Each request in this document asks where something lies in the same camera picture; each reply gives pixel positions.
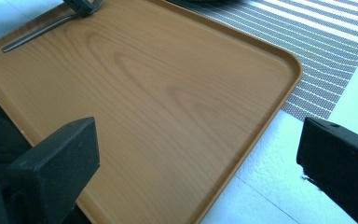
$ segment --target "tray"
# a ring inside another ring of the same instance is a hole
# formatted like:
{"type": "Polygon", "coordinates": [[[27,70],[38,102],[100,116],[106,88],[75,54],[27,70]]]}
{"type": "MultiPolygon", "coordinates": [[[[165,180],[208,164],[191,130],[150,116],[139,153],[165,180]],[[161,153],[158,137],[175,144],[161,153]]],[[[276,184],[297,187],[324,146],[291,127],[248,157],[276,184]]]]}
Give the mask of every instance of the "tray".
{"type": "Polygon", "coordinates": [[[101,168],[78,203],[94,223],[200,222],[301,76],[290,53],[159,0],[94,15],[3,53],[0,105],[31,144],[96,118],[101,168]]]}

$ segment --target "striped mat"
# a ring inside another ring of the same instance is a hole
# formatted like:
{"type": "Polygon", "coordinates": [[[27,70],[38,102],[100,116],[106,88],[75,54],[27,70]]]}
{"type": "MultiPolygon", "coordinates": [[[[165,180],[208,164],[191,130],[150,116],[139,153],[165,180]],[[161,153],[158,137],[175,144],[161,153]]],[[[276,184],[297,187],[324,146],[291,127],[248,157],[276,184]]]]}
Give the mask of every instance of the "striped mat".
{"type": "Polygon", "coordinates": [[[356,0],[170,0],[294,53],[301,81],[283,106],[297,119],[328,119],[358,65],[356,0]]]}

